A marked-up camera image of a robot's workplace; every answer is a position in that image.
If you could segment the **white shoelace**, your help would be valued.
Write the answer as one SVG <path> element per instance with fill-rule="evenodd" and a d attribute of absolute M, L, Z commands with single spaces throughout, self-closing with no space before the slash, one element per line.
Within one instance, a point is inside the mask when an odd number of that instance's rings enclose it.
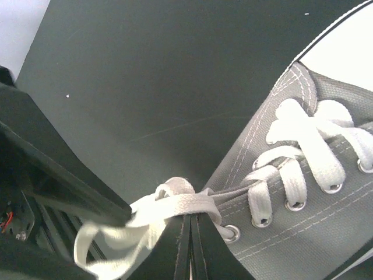
<path fill-rule="evenodd" d="M 282 145 L 262 153 L 240 186 L 230 191 L 195 192 L 186 179 L 173 177 L 132 204 L 133 218 L 124 227 L 85 223 L 75 239 L 75 263 L 97 279 L 118 279 L 133 266 L 141 249 L 154 248 L 170 218 L 185 214 L 208 214 L 223 240 L 234 243 L 241 232 L 235 225 L 222 224 L 220 206 L 242 197 L 253 227 L 269 227 L 276 217 L 277 191 L 269 185 L 273 180 L 283 186 L 286 211 L 303 211 L 311 190 L 308 175 L 326 194 L 338 193 L 345 184 L 346 170 L 328 145 L 335 137 L 350 145 L 360 171 L 372 170 L 371 124 L 356 127 L 348 109 L 334 100 L 320 101 L 315 114 L 308 116 L 295 100 L 287 99 L 276 110 L 266 142 L 289 139 L 297 146 Z"/>

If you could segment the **grey canvas sneaker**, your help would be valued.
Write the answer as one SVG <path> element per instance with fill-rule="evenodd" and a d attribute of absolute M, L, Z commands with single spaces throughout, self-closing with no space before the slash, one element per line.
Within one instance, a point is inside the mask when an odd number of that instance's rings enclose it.
<path fill-rule="evenodd" d="M 255 279 L 372 278 L 372 2 L 281 74 L 206 184 Z"/>

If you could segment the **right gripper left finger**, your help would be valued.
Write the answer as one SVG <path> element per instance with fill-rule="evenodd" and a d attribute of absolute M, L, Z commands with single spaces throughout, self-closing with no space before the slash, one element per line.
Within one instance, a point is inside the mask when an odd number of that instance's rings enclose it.
<path fill-rule="evenodd" d="M 171 218 L 156 245 L 129 280 L 187 280 L 191 264 L 191 216 Z"/>

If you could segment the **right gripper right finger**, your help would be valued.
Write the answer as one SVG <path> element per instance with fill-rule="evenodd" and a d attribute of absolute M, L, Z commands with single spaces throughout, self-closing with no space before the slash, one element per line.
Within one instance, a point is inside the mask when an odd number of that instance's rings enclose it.
<path fill-rule="evenodd" d="M 233 256 L 206 213 L 191 218 L 191 278 L 197 280 L 250 280 L 254 277 Z"/>

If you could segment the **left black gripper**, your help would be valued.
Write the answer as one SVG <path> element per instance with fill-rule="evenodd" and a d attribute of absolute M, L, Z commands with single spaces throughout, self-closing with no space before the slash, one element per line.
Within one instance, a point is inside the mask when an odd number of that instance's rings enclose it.
<path fill-rule="evenodd" d="M 81 219 L 131 207 L 72 152 L 31 97 L 1 85 L 1 279 L 94 279 L 73 260 Z"/>

